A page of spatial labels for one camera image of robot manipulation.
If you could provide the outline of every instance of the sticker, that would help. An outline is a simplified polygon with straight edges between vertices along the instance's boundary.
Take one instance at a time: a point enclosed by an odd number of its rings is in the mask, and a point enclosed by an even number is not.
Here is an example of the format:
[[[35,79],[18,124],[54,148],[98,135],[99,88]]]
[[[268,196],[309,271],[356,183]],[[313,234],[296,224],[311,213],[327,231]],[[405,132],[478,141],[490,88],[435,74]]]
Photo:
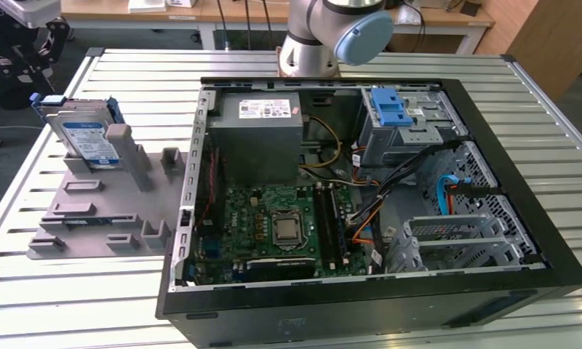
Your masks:
[[[194,16],[168,16],[169,20],[196,20]]]
[[[377,263],[379,266],[381,266],[381,255],[376,250],[372,250],[371,252],[371,259]]]
[[[396,229],[392,227],[387,227],[381,236],[391,238],[391,237],[393,237],[395,233],[396,233]]]
[[[70,225],[87,225],[85,220],[65,220],[63,223]]]
[[[105,129],[99,122],[65,122],[62,128],[82,158],[99,165],[118,163],[118,154],[105,139]]]
[[[351,163],[355,167],[360,167],[360,156],[357,154],[351,155]]]
[[[289,117],[289,100],[242,100],[238,102],[240,119],[270,119]]]
[[[423,115],[423,110],[419,109],[419,108],[407,109],[407,114],[409,114],[409,115]]]

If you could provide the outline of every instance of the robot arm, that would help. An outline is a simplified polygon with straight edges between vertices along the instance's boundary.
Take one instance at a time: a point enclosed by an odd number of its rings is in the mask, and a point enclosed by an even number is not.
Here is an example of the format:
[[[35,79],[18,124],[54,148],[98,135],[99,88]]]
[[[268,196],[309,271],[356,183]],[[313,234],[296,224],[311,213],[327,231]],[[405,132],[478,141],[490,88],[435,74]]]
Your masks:
[[[392,35],[385,0],[293,0],[278,55],[286,76],[333,76],[337,60],[368,62]]]
[[[0,8],[29,29],[59,17],[59,0],[0,0]]]
[[[42,26],[47,27],[47,38],[37,50],[33,43]],[[59,0],[0,0],[0,71],[5,78],[51,94],[50,65],[58,61],[67,35]]]

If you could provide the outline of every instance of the small white box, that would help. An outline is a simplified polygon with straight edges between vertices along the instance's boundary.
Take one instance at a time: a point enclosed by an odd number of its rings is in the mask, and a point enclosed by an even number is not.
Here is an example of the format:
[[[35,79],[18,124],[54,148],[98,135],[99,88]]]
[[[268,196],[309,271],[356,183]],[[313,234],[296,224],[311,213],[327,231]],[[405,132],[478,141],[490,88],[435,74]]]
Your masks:
[[[193,7],[197,0],[165,0],[168,6],[174,7]]]
[[[165,0],[129,0],[129,13],[164,12]]]

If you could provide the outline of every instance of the slatted metal table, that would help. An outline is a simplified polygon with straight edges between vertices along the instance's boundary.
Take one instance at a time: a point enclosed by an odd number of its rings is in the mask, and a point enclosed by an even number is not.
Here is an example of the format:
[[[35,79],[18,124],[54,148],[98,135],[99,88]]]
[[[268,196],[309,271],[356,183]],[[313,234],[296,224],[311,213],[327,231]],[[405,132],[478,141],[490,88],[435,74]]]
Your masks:
[[[582,264],[582,137],[516,63],[496,56],[380,55],[344,76],[459,79]],[[270,52],[106,49],[65,94],[120,101],[146,151],[188,147],[201,76],[273,76]],[[154,319],[161,257],[27,260],[27,242],[65,171],[47,127],[0,203],[0,348],[188,348]],[[582,348],[582,289],[487,326],[276,348]]]

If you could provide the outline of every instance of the circuit board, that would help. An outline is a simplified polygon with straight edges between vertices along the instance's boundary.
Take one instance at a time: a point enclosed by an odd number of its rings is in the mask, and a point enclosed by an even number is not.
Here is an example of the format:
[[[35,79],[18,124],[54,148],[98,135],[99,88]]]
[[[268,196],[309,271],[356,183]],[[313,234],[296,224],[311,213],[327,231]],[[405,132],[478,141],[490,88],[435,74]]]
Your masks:
[[[332,188],[332,193],[335,207],[344,217],[352,208],[349,190],[341,185]],[[258,258],[312,258],[316,261],[315,278],[364,275],[363,249],[348,251],[344,265],[324,268],[317,234],[313,187],[228,188],[224,233],[217,241],[204,242],[209,281],[213,284],[237,282],[232,277],[233,262]]]

